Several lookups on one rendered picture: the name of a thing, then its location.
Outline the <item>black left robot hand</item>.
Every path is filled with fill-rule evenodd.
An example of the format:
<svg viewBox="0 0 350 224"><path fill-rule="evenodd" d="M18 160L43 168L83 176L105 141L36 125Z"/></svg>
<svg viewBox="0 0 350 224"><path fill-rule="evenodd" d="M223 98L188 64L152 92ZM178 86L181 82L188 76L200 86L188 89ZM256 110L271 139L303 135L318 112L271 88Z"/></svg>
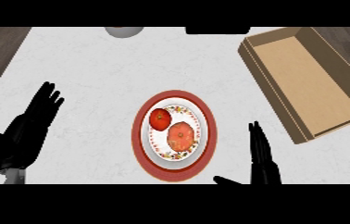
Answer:
<svg viewBox="0 0 350 224"><path fill-rule="evenodd" d="M45 145L48 128L64 101L55 84L46 81L25 112L0 133L0 170L25 169L34 163Z"/></svg>

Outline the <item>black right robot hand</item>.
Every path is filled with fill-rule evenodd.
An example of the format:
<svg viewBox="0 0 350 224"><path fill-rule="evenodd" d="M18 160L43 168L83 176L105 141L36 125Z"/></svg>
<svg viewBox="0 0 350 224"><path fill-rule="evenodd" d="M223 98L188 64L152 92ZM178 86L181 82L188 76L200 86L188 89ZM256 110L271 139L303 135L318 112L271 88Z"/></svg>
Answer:
<svg viewBox="0 0 350 224"><path fill-rule="evenodd" d="M254 121L248 125L251 173L250 183L254 185L281 185L282 178L279 167L272 159L271 145L260 123Z"/></svg>

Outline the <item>orange squash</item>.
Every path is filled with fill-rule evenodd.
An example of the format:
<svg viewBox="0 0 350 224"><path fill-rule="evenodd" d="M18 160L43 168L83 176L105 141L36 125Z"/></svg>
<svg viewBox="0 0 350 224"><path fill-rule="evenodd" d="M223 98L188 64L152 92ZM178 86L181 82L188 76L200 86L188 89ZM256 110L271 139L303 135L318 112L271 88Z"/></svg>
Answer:
<svg viewBox="0 0 350 224"><path fill-rule="evenodd" d="M183 152L191 148L194 128L186 122L178 122L169 129L167 143L176 152Z"/></svg>

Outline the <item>white floral rimmed plate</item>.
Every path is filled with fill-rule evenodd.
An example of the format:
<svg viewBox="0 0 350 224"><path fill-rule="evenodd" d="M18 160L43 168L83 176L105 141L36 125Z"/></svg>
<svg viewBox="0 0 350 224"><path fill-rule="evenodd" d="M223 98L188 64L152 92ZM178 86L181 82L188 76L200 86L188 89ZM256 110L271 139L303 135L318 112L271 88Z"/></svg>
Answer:
<svg viewBox="0 0 350 224"><path fill-rule="evenodd" d="M151 124L152 112L161 109L170 113L158 131ZM200 106L181 97L157 102L147 110L141 127L141 145L147 157L172 170L188 167L201 157L207 148L209 122Z"/></svg>

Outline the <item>open cardboard box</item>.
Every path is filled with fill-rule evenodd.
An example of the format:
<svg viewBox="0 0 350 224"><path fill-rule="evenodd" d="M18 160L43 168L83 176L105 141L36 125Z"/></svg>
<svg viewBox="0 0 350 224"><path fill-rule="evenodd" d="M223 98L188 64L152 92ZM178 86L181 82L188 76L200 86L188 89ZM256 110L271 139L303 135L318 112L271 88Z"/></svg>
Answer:
<svg viewBox="0 0 350 224"><path fill-rule="evenodd" d="M296 144L350 125L350 27L285 27L238 53Z"/></svg>

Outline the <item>round red placemat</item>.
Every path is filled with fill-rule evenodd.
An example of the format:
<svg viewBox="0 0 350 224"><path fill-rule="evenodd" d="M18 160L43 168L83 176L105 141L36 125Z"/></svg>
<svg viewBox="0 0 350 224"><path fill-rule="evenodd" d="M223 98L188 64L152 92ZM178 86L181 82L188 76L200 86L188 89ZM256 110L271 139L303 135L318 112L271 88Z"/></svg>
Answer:
<svg viewBox="0 0 350 224"><path fill-rule="evenodd" d="M191 179L210 164L216 141L216 121L204 101L186 91L158 93L141 107L132 129L145 171L170 182Z"/></svg>

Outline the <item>red tomato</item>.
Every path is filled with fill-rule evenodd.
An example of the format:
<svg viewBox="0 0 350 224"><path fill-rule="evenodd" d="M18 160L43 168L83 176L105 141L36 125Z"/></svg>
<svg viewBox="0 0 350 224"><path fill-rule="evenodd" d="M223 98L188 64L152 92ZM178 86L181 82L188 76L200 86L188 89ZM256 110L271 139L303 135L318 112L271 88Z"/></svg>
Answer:
<svg viewBox="0 0 350 224"><path fill-rule="evenodd" d="M150 124L152 128L157 131L164 131L169 128L172 121L173 118L170 112L163 108L157 108L150 116Z"/></svg>

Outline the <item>grey round bowl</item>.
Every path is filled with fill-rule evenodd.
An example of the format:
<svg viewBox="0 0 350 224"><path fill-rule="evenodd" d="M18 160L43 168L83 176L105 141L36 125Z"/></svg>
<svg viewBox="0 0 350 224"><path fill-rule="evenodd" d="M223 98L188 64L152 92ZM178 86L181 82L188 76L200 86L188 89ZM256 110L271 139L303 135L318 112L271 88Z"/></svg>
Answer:
<svg viewBox="0 0 350 224"><path fill-rule="evenodd" d="M142 27L107 27L105 28L110 35L116 38L130 38L136 36L144 30Z"/></svg>

